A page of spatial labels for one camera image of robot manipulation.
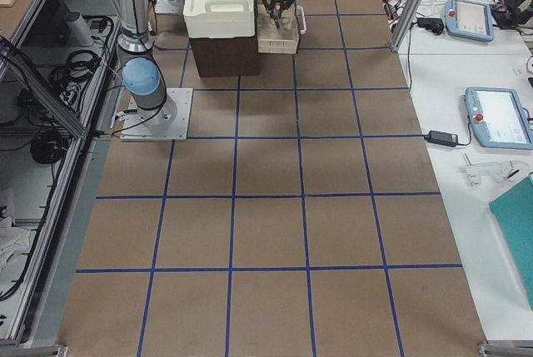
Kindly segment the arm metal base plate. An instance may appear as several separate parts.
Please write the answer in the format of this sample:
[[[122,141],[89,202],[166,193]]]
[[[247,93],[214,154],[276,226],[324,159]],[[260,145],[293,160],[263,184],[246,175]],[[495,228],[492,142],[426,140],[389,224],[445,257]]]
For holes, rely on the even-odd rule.
[[[137,109],[133,97],[130,97],[128,109],[135,110],[127,114],[120,132],[122,141],[185,141],[192,108],[192,88],[168,88],[167,100],[163,108],[153,118],[155,112]]]

